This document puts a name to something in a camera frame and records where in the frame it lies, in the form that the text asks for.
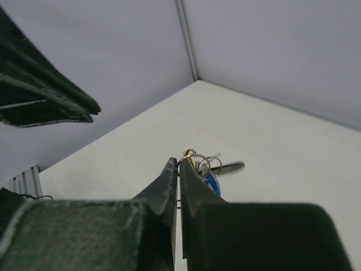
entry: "key ring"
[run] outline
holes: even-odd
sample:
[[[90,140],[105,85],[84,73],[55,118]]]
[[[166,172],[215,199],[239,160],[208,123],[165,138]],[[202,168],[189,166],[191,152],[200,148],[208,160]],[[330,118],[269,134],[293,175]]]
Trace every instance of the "key ring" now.
[[[209,161],[209,159],[208,159],[206,156],[201,155],[201,154],[193,153],[193,154],[187,154],[187,155],[183,156],[183,157],[179,160],[179,162],[178,162],[178,164],[177,164],[177,168],[179,168],[179,164],[181,163],[181,161],[183,161],[184,159],[190,158],[190,157],[197,157],[197,162],[199,162],[199,157],[201,157],[201,158],[203,158],[202,162],[203,162],[203,161],[206,161],[206,162],[207,162],[207,164],[208,164],[208,169],[207,169],[207,173],[206,173],[205,176],[208,176],[208,174],[210,173],[210,161]],[[206,181],[206,180],[207,180],[207,178],[204,178],[203,176],[199,176],[199,177],[200,177],[203,181]]]
[[[222,161],[220,160],[220,158],[218,158],[218,157],[216,157],[216,156],[207,156],[206,158],[207,158],[208,160],[210,160],[210,159],[215,159],[215,160],[218,160],[218,161],[219,161],[219,171],[218,171],[217,174],[214,175],[214,176],[217,178],[218,175],[220,175],[220,173],[222,172],[222,169],[223,169]],[[203,159],[203,160],[199,163],[199,165],[198,165],[198,167],[197,167],[197,172],[199,172],[199,167],[200,167],[200,165],[203,163],[204,160],[205,160],[205,159]]]
[[[189,148],[188,150],[186,150],[186,152],[184,153],[184,155],[188,155],[190,152],[192,152],[193,154],[197,154],[197,152],[192,149],[192,148]],[[199,166],[199,157],[198,156],[194,156],[194,167],[197,168]]]

